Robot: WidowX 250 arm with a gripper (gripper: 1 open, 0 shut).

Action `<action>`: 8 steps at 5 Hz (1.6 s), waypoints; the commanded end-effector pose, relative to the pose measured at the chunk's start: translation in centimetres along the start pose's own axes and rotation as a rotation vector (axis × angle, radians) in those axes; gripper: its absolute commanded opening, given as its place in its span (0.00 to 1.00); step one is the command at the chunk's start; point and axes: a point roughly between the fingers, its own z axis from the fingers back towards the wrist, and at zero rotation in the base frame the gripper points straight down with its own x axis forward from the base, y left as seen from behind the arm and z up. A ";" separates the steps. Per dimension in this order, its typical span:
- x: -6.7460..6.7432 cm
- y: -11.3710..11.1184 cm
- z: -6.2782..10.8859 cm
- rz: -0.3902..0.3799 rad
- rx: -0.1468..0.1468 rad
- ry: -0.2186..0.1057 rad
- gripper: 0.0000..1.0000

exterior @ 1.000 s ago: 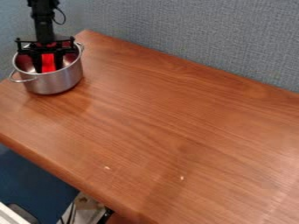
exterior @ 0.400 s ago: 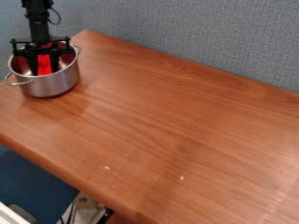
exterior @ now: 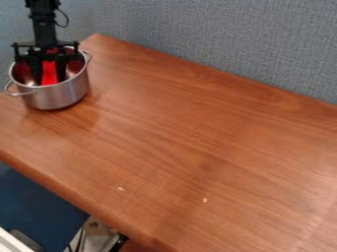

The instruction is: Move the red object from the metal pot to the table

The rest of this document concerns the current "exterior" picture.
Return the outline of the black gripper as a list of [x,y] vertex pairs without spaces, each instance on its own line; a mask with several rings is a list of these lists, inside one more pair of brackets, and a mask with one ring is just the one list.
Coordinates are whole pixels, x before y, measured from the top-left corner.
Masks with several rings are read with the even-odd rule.
[[63,41],[56,38],[55,16],[31,16],[35,40],[13,42],[15,61],[29,64],[36,84],[43,84],[43,62],[53,62],[57,81],[65,80],[67,62],[80,59],[79,42]]

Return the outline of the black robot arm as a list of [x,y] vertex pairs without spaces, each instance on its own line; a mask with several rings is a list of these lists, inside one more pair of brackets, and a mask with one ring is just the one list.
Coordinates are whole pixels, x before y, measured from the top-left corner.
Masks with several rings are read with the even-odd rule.
[[31,10],[35,40],[12,43],[15,61],[27,63],[39,86],[63,82],[68,62],[81,59],[79,42],[56,38],[55,28],[65,26],[57,23],[55,12],[68,19],[59,6],[59,0],[25,0],[25,7]]

